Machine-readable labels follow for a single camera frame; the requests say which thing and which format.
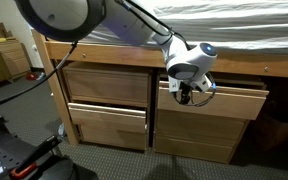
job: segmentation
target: floor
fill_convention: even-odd
[[[25,78],[0,84],[0,99],[32,86]],[[57,133],[61,123],[47,83],[0,106],[9,129],[22,140],[38,145]],[[257,152],[246,135],[230,165],[208,161],[145,153],[92,144],[71,146],[64,138],[62,152],[100,179],[288,179],[288,144],[270,153]]]

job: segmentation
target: wooden cabinet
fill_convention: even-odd
[[[22,44],[17,40],[0,42],[0,52],[12,75],[12,78],[18,78],[30,71],[27,56]]]
[[[194,91],[195,102],[211,92]],[[250,120],[255,120],[268,91],[217,87],[206,106],[179,105],[160,81],[157,92],[154,149],[156,152],[229,163]]]
[[[149,70],[74,62],[64,76],[69,112],[83,141],[147,148]]]

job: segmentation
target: white bedsheet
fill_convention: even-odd
[[[288,0],[145,0],[191,45],[288,54]],[[103,26],[84,42],[124,44]]]

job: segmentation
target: wall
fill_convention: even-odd
[[[21,16],[13,0],[0,0],[0,22],[3,22],[6,30],[12,31],[13,36],[25,45],[31,66],[42,68],[43,64],[38,52],[32,48],[35,43],[29,26]]]

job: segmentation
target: wooden bed frame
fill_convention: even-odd
[[[38,32],[32,31],[40,53],[45,72],[54,69],[56,62],[61,60],[70,50],[69,43],[45,41]],[[165,68],[162,53],[159,48],[142,48],[131,46],[110,46],[98,44],[78,44],[69,60],[96,62],[151,68]],[[212,72],[246,74],[254,76],[271,76],[288,78],[288,55],[257,54],[240,52],[219,52]],[[65,125],[70,144],[79,143],[77,129],[74,128],[67,110],[67,102],[58,75],[49,80],[54,93],[58,112]]]

